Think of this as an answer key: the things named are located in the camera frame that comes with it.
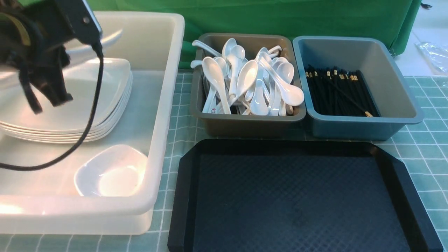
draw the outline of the stack of white plates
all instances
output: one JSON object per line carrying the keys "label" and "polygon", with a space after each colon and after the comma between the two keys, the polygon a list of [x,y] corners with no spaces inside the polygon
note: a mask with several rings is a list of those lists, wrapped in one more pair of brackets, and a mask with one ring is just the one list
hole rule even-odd
{"label": "stack of white plates", "polygon": [[[20,85],[0,95],[0,129],[9,136],[42,143],[75,143],[82,135],[95,94],[99,60],[64,70],[67,92],[73,100],[59,107],[36,89],[43,112],[35,115]],[[108,135],[121,118],[132,89],[130,64],[124,59],[104,60],[104,74],[94,123],[85,142]]]}

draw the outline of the green backdrop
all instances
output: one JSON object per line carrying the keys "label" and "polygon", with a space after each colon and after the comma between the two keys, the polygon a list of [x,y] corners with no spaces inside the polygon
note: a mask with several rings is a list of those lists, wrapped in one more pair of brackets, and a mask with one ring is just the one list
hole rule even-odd
{"label": "green backdrop", "polygon": [[[22,0],[23,4],[36,0]],[[88,0],[94,10],[179,13],[185,18],[180,68],[207,32],[370,37],[393,54],[406,47],[421,0]]]}

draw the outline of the table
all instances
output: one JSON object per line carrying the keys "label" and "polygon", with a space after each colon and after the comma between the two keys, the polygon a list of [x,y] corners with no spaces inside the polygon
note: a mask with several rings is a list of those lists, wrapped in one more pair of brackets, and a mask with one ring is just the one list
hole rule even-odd
{"label": "table", "polygon": [[[0,252],[167,252],[168,231],[180,158],[209,138],[190,114],[191,71],[180,71],[173,98],[168,144],[151,228],[139,236],[0,235]],[[406,164],[444,245],[448,247],[448,78],[407,77],[425,120],[391,139],[373,142]],[[285,139],[315,140],[297,127]]]}

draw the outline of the black plastic serving tray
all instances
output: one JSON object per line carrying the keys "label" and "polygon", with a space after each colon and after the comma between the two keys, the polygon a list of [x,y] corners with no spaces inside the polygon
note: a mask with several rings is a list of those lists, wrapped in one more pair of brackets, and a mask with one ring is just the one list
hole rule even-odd
{"label": "black plastic serving tray", "polygon": [[170,252],[441,252],[405,165],[370,143],[217,140],[180,161]]}

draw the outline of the textured tray surface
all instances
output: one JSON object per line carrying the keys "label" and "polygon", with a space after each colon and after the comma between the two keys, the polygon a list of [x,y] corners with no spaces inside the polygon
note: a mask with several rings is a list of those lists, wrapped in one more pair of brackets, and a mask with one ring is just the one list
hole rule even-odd
{"label": "textured tray surface", "polygon": [[202,155],[200,167],[195,252],[409,251],[372,157]]}

